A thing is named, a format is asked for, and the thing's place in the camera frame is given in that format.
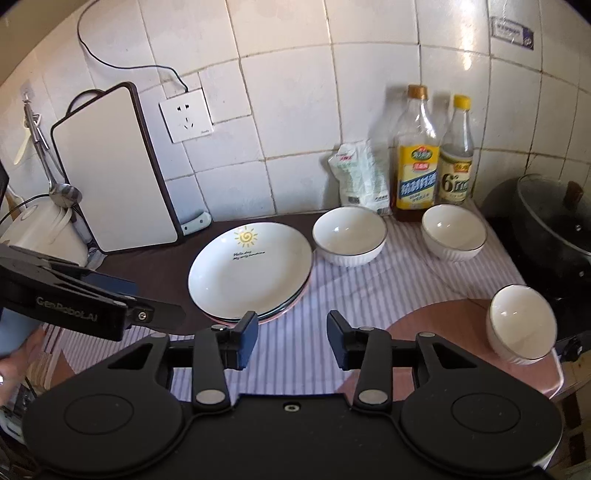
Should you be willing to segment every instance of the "bottle cap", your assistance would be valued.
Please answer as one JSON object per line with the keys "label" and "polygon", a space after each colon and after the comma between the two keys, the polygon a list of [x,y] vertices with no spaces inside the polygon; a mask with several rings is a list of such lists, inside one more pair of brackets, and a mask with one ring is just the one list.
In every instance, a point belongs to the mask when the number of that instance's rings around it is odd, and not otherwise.
{"label": "bottle cap", "polygon": [[461,110],[469,110],[472,106],[472,100],[466,95],[454,95],[453,106]]}
{"label": "bottle cap", "polygon": [[409,85],[408,86],[409,98],[418,98],[419,100],[427,100],[427,87],[424,85]]}

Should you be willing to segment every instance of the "striped tablecloth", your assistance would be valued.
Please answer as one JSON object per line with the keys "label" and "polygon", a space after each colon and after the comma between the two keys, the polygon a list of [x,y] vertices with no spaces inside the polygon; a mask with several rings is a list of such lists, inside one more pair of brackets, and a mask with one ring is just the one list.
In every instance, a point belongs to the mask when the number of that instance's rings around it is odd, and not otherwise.
{"label": "striped tablecloth", "polygon": [[[348,373],[336,365],[326,337],[326,315],[337,309],[353,326],[386,329],[426,305],[462,298],[489,299],[501,287],[523,283],[499,239],[488,227],[488,241],[473,260],[449,263],[432,257],[420,227],[386,218],[384,250],[368,265],[342,268],[314,255],[307,292],[274,322],[261,325],[252,358],[242,372],[226,371],[233,399],[239,393],[323,394],[339,388]],[[78,373],[149,335],[132,327],[122,342],[64,332],[65,357]],[[172,340],[191,338],[171,336]],[[175,372],[172,392],[188,400],[189,369]]]}

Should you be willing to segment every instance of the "white bowl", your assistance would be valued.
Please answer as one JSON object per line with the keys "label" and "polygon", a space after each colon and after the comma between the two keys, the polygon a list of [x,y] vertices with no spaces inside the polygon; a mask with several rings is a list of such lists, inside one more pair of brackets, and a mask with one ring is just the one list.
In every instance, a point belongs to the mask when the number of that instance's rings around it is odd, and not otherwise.
{"label": "white bowl", "polygon": [[318,253],[341,267],[371,262],[386,243],[386,222],[363,207],[340,207],[326,212],[312,229]]}
{"label": "white bowl", "polygon": [[544,358],[556,343],[556,318],[545,298],[525,285],[509,285],[492,298],[486,335],[492,349],[514,364]]}
{"label": "white bowl", "polygon": [[236,320],[292,298],[312,269],[306,237],[282,223],[242,225],[201,250],[189,271],[189,293],[208,315]]}
{"label": "white bowl", "polygon": [[478,215],[458,205],[435,205],[425,212],[421,232],[427,248],[442,260],[464,262],[486,243],[486,226]]}

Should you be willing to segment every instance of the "metal ladle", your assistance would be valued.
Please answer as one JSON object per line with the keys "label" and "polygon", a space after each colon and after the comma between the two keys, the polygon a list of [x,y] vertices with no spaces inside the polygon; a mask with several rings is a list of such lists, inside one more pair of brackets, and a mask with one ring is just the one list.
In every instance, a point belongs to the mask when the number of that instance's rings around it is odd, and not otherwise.
{"label": "metal ladle", "polygon": [[[46,153],[51,155],[51,151],[49,150],[49,145],[45,141],[43,134],[41,133],[41,129],[35,126],[35,122],[33,120],[33,110],[31,109],[31,102],[26,99],[24,100],[25,103],[25,119],[27,120],[27,127],[31,131],[31,138],[33,139],[33,145],[35,146],[35,151],[39,156],[39,160],[41,161],[41,165],[43,166],[43,170],[45,171],[45,175],[49,180],[49,197],[53,200],[57,206],[62,208],[71,208],[74,205],[78,205],[82,200],[82,193],[76,187],[70,185],[69,183],[58,183],[56,178],[47,163]],[[63,175],[63,172],[60,170],[57,162],[52,157],[52,160],[58,167],[58,171]]]}

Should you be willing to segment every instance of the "brown bottle cap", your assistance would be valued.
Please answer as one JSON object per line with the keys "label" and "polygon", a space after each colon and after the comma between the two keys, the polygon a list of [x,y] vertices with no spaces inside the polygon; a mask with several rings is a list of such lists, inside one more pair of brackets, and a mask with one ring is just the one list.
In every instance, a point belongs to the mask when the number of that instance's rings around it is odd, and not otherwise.
{"label": "brown bottle cap", "polygon": [[409,85],[408,86],[409,98],[418,98],[419,100],[427,100],[427,87],[424,85]]}

